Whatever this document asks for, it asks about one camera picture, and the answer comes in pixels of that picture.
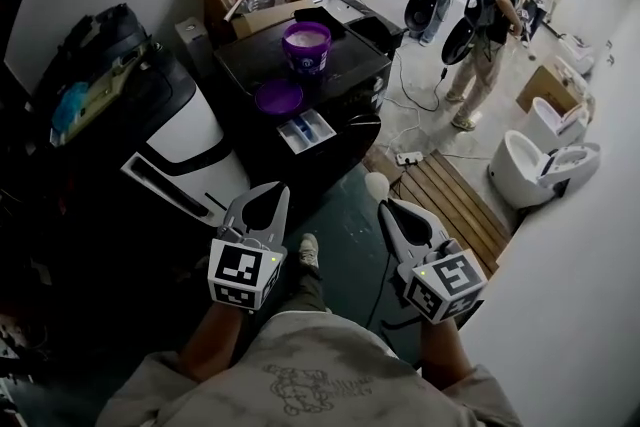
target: wooden pallet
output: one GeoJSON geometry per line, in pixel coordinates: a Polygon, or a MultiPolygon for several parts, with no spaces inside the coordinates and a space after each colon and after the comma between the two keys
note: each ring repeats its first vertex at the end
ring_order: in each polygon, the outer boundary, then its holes
{"type": "Polygon", "coordinates": [[[473,250],[488,278],[498,270],[496,260],[511,236],[439,151],[403,170],[374,146],[363,164],[369,171],[378,171],[396,184],[392,197],[415,203],[436,214],[451,237],[464,249],[473,250]]]}

